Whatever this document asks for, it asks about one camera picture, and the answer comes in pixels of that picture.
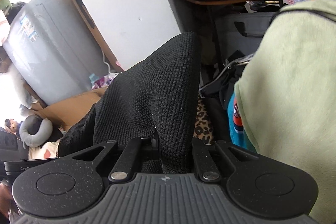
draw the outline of cardboard box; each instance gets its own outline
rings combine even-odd
[[[106,89],[107,87],[87,91],[46,108],[39,108],[38,105],[33,108],[37,110],[36,114],[42,118],[48,118],[53,124],[68,131],[89,112],[93,104],[100,100]]]

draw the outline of black speaker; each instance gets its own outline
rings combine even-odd
[[[0,128],[0,149],[17,150],[16,136]]]

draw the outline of gray ridged grip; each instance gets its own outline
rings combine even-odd
[[[220,186],[201,183],[194,174],[137,174],[129,183],[112,185],[99,204],[81,215],[64,219],[23,215],[17,221],[40,223],[316,224],[308,216],[279,221],[251,216],[232,205]]]

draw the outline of black mesh fabric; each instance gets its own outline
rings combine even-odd
[[[170,39],[114,79],[99,102],[61,140],[58,156],[110,139],[125,145],[131,138],[152,136],[156,128],[162,171],[188,172],[200,62],[200,43],[194,33]]]

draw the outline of silver screw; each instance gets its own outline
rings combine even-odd
[[[126,172],[122,172],[122,171],[117,171],[117,172],[113,172],[111,174],[111,179],[114,180],[122,180],[127,178],[127,173]]]
[[[213,171],[209,171],[209,172],[204,172],[203,173],[203,178],[205,180],[216,180],[219,178],[219,174]]]

